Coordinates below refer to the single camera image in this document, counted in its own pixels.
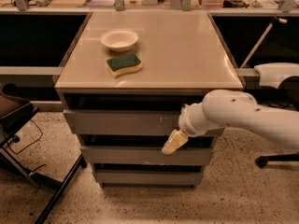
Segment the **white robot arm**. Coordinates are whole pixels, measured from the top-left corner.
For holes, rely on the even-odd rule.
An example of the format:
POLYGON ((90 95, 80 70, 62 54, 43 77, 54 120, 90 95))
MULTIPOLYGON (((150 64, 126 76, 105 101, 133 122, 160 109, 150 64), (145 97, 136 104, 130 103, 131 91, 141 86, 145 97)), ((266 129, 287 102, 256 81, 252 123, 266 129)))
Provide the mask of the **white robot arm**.
POLYGON ((299 148, 299 112, 258 105, 251 94, 242 91, 214 90, 201 103, 184 105, 178 126, 162 148, 165 155, 184 146, 189 137, 226 127, 244 129, 273 143, 299 148))

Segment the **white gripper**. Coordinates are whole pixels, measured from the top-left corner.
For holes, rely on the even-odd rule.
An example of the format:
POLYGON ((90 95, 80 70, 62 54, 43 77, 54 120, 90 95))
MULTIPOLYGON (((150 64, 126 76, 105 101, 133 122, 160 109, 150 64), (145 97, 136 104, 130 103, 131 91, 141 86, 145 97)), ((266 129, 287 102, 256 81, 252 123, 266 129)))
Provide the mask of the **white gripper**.
POLYGON ((184 146, 188 142, 188 136, 201 136, 221 128, 219 124, 206 117, 202 104, 182 104, 180 111, 178 117, 179 130, 174 129, 164 143, 162 152, 165 155, 170 155, 184 146))

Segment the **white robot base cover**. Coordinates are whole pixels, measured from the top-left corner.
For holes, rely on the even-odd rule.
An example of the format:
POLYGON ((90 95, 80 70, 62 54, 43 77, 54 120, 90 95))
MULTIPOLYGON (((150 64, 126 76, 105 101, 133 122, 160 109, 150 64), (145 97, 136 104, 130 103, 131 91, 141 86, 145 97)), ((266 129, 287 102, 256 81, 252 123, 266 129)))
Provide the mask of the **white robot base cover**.
POLYGON ((299 77, 298 63, 264 63, 254 66, 259 74, 259 85, 277 89, 289 77, 299 77))

